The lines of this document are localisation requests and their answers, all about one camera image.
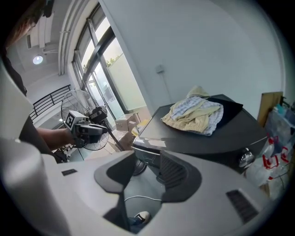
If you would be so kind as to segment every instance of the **window frame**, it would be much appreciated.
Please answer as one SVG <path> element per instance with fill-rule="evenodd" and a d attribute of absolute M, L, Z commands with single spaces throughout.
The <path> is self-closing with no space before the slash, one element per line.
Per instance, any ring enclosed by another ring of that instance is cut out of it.
<path fill-rule="evenodd" d="M 127 111 L 126 107 L 124 106 L 124 103 L 122 101 L 122 99 L 119 96 L 119 93 L 115 87 L 114 82 L 112 81 L 112 77 L 108 72 L 107 69 L 107 64 L 106 61 L 103 57 L 103 53 L 104 51 L 107 49 L 107 47 L 111 44 L 111 42 L 116 38 L 112 27 L 110 26 L 106 32 L 104 33 L 104 35 L 101 37 L 101 39 L 98 41 L 96 34 L 95 34 L 95 29 L 93 27 L 93 22 L 92 22 L 92 17 L 94 16 L 94 14 L 96 13 L 97 10 L 99 10 L 101 8 L 100 4 L 98 4 L 93 11 L 91 12 L 91 14 L 89 15 L 89 17 L 86 18 L 86 22 L 85 25 L 81 31 L 81 34 L 79 36 L 78 42 L 76 44 L 75 47 L 75 53 L 74 53 L 74 57 L 73 57 L 73 61 L 72 61 L 72 65 L 73 65 L 73 69 L 76 75 L 76 78 L 78 80 L 79 86 L 81 90 L 86 90 L 88 89 L 86 84 L 88 84 L 88 80 L 90 78 L 90 76 L 94 76 L 94 70 L 96 68 L 96 66 L 100 63 L 103 72 L 106 76 L 106 79 L 112 89 L 112 92 L 114 93 L 114 96 L 116 98 L 116 100 L 118 101 L 122 111 L 124 114 L 128 114 L 129 112 Z M 90 33 L 90 38 L 91 41 L 94 44 L 94 51 L 92 52 L 90 58 L 89 58 L 89 65 L 88 68 L 86 69 L 86 71 L 83 71 L 83 67 L 82 67 L 82 59 L 80 58 L 80 53 L 79 53 L 79 45 L 81 43 L 81 40 L 83 38 L 83 35 L 85 33 L 85 31 L 88 30 Z M 105 102 L 104 100 L 104 105 L 107 106 L 107 108 L 109 109 L 109 111 L 111 112 L 111 109 L 109 107 L 109 105 Z"/>

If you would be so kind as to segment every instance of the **wooden board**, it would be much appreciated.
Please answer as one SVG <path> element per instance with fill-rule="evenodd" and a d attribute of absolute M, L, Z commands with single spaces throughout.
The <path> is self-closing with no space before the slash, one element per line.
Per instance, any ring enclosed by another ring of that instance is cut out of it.
<path fill-rule="evenodd" d="M 258 123 L 264 127 L 268 113 L 280 103 L 283 92 L 263 93 L 261 95 L 260 109 L 257 117 Z"/>

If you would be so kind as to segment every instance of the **cardboard box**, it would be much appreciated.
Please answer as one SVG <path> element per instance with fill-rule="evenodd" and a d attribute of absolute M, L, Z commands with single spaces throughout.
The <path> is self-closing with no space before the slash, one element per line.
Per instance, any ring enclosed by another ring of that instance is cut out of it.
<path fill-rule="evenodd" d="M 137 124 L 138 120 L 135 114 L 125 114 L 116 119 L 116 130 L 131 132 Z"/>
<path fill-rule="evenodd" d="M 130 132 L 121 131 L 121 130 L 114 130 L 112 133 L 114 134 L 116 139 L 119 141 L 119 143 L 122 145 L 122 147 L 125 150 L 132 150 L 131 146 L 133 143 L 133 137 Z M 115 141 L 111 137 L 109 138 L 108 142 L 110 143 L 112 148 L 116 149 L 117 152 L 120 151 L 120 149 L 118 148 L 118 145 L 115 143 Z"/>

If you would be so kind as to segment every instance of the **electric fan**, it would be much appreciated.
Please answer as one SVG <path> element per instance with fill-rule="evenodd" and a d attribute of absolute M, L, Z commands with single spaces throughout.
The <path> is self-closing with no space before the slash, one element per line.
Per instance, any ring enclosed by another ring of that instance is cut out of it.
<path fill-rule="evenodd" d="M 65 127 L 68 127 L 70 129 L 72 128 L 72 123 L 76 123 L 75 125 L 78 129 L 85 130 L 83 129 L 83 127 L 85 127 L 84 123 L 80 124 L 83 120 L 87 123 L 87 128 L 98 129 L 98 126 L 100 126 L 100 128 L 106 130 L 99 136 L 97 136 L 96 134 L 94 136 L 91 136 L 89 135 L 89 133 L 87 133 L 87 135 L 85 136 L 90 138 L 88 138 L 86 142 L 83 142 L 80 147 L 91 151 L 100 150 L 107 144 L 110 134 L 113 140 L 117 143 L 119 149 L 121 149 L 121 151 L 124 151 L 123 147 L 113 135 L 109 122 L 106 119 L 106 108 L 104 106 L 100 106 L 95 98 L 88 93 L 82 90 L 71 90 L 66 93 L 61 104 L 61 117 L 64 121 Z M 80 133 L 78 130 L 75 131 L 71 129 L 71 131 L 73 134 L 75 134 L 75 132 Z"/>

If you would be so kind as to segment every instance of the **yellow cloth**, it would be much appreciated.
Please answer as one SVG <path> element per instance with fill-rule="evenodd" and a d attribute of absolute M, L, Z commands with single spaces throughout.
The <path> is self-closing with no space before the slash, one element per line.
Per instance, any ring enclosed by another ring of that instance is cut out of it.
<path fill-rule="evenodd" d="M 209 96 L 202 87 L 193 87 L 192 90 L 187 95 L 187 98 L 190 96 Z M 175 103 L 171 106 L 170 111 L 165 115 L 161 120 L 168 126 L 171 126 L 178 130 L 184 131 L 196 131 L 203 133 L 204 130 L 208 127 L 209 116 L 217 111 L 220 106 L 213 106 L 209 108 L 201 108 L 200 106 L 205 102 L 200 102 L 198 105 L 188 109 L 182 116 L 177 117 L 176 120 L 173 120 L 170 116 L 173 114 L 175 107 L 177 107 L 182 101 Z"/>

